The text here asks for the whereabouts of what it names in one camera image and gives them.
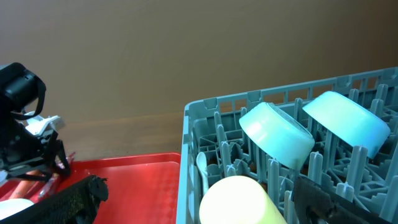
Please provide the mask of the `orange carrot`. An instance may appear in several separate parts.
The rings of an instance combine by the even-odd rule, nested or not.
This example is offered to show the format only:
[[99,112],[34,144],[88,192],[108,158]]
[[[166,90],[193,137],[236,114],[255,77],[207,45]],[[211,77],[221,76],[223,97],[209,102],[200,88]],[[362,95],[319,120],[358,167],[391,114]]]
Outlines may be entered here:
[[38,180],[22,180],[18,183],[9,199],[24,198],[29,190],[38,182]]

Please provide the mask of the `white plastic spoon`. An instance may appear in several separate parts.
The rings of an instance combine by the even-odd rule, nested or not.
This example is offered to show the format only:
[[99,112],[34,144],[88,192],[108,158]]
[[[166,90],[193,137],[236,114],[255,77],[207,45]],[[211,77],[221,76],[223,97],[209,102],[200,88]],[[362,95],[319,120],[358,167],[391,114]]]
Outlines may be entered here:
[[205,195],[209,189],[208,172],[207,172],[207,159],[204,152],[199,152],[196,157],[198,171],[202,179],[202,193]]

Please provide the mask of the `green bowl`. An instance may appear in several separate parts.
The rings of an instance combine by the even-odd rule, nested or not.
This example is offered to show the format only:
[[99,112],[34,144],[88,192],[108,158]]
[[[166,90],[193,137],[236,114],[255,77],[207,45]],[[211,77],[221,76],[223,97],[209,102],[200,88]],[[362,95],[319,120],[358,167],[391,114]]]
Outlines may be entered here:
[[239,124],[260,149],[293,170],[302,168],[315,145],[312,134],[273,103],[259,103]]

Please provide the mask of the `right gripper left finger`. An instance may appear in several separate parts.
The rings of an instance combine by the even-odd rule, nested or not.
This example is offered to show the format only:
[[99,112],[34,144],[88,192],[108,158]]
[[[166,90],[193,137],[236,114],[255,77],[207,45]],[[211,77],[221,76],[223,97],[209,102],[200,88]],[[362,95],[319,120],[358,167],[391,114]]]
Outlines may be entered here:
[[89,175],[62,191],[3,220],[5,224],[94,223],[101,202],[109,198],[107,178]]

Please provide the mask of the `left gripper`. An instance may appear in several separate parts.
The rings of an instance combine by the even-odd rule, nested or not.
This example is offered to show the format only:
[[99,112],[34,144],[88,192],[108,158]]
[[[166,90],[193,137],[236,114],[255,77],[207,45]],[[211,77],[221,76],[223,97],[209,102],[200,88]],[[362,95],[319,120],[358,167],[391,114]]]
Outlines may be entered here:
[[58,132],[45,131],[34,136],[13,114],[1,117],[1,180],[46,182],[53,173],[71,174],[63,141]]

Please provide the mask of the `light blue plate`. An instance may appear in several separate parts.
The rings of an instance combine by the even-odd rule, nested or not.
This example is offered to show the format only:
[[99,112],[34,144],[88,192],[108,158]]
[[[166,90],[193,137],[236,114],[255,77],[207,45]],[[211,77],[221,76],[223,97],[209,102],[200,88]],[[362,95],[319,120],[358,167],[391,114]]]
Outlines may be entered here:
[[34,202],[25,198],[12,198],[2,201],[0,202],[0,220],[10,217],[33,204]]

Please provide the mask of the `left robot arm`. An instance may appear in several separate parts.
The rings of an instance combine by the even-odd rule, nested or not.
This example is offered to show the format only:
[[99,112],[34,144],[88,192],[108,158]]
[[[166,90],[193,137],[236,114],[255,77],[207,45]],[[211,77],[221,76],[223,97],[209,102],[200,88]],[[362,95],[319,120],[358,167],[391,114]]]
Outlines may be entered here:
[[1,67],[1,169],[6,179],[48,181],[54,173],[69,176],[62,140],[43,119],[46,86],[21,63]]

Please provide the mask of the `light blue bowl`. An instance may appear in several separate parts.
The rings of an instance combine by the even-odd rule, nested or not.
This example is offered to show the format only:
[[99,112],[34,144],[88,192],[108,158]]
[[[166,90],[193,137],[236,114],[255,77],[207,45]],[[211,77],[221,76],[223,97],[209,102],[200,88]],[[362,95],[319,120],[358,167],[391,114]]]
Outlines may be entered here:
[[335,91],[322,93],[303,110],[350,146],[367,148],[371,159],[391,132],[381,118]]

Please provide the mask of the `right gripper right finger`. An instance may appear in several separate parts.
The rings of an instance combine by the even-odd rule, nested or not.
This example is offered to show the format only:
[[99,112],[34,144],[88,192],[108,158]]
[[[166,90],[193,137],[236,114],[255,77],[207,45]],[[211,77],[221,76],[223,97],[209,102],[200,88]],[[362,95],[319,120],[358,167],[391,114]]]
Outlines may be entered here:
[[306,177],[295,179],[292,201],[304,224],[391,224]]

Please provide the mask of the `yellow cup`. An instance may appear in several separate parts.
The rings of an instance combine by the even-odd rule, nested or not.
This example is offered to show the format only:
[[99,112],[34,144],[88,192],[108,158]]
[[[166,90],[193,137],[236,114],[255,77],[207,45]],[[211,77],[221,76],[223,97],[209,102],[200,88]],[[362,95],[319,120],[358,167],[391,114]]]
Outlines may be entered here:
[[212,185],[201,200],[199,218],[201,224],[286,223],[263,187],[242,175]]

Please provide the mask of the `red snack wrapper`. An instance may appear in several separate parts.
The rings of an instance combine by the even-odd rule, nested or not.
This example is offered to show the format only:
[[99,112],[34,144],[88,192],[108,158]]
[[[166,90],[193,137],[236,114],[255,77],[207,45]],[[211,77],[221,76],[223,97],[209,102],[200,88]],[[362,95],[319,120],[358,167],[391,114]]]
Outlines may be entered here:
[[[67,162],[71,164],[74,161],[74,157],[75,157],[75,152],[67,156]],[[61,169],[65,168],[65,166],[62,164],[61,161],[57,162],[57,166]],[[44,184],[44,186],[41,188],[39,196],[37,197],[38,201],[41,201],[54,194],[60,182],[61,182],[60,174],[53,173],[49,181],[46,184]]]

